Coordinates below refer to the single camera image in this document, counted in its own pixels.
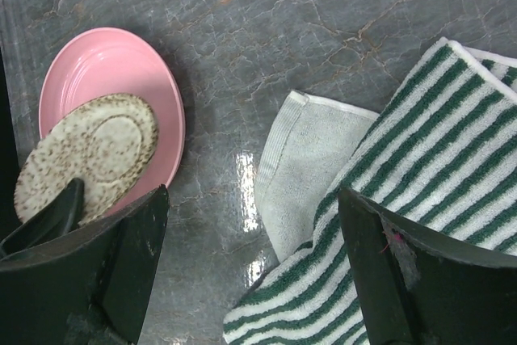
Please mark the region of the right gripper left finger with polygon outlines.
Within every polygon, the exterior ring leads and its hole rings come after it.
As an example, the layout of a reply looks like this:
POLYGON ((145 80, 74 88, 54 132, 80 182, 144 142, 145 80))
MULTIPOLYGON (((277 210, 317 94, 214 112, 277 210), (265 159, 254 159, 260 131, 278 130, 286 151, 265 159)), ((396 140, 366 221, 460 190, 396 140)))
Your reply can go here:
POLYGON ((135 344, 165 237, 159 186, 110 216, 1 261, 3 344, 135 344))

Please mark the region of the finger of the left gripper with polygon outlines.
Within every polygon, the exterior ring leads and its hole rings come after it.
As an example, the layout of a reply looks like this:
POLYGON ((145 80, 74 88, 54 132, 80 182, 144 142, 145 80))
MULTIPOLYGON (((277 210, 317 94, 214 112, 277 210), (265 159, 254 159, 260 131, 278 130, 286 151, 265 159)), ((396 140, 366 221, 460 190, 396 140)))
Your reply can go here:
POLYGON ((1 257, 50 242, 78 227, 82 218, 85 184, 72 179, 61 193, 29 221, 1 241, 1 257))

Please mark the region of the pink plate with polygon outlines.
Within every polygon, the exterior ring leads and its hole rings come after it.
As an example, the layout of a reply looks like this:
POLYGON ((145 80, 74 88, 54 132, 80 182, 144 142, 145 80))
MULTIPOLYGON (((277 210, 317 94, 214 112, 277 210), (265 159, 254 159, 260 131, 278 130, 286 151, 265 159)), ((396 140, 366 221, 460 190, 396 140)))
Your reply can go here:
POLYGON ((183 156, 186 121, 179 87, 168 65, 139 36, 99 27, 74 37, 56 55, 45 76, 39 103, 39 132, 45 137, 66 114, 102 95, 143 98, 158 119, 158 147, 149 167, 111 212, 150 190, 170 185, 183 156))

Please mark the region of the speckled beige plate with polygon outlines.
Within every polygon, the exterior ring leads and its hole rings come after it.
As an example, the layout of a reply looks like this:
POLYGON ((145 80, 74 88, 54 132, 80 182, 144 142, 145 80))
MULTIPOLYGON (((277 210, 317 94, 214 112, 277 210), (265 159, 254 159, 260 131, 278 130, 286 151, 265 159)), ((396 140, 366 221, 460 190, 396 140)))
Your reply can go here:
POLYGON ((26 223, 72 179, 84 183, 80 225, 90 224, 135 186, 158 147, 158 120, 142 98, 116 93, 63 117, 29 153, 17 178, 14 206, 26 223))

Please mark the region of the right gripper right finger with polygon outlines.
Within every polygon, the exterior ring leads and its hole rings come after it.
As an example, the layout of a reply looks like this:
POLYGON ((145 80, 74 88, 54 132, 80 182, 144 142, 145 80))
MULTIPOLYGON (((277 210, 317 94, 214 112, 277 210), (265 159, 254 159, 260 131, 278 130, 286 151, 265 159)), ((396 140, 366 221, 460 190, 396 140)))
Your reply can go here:
POLYGON ((516 257, 460 242, 349 188, 338 214, 372 344, 514 344, 516 257))

